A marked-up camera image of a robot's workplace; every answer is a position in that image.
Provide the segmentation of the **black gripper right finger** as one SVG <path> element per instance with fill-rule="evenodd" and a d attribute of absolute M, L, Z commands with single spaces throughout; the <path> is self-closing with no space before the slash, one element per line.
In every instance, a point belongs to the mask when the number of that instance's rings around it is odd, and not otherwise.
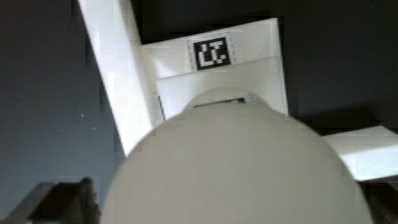
<path fill-rule="evenodd" d="M 398 188 L 387 182 L 360 182 L 373 224 L 398 224 Z"/>

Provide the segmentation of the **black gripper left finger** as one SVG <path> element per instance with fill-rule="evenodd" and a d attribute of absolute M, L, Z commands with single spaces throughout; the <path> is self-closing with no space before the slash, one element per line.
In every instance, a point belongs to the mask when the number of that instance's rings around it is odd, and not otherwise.
<path fill-rule="evenodd" d="M 94 181 L 42 183 L 26 224 L 99 224 Z"/>

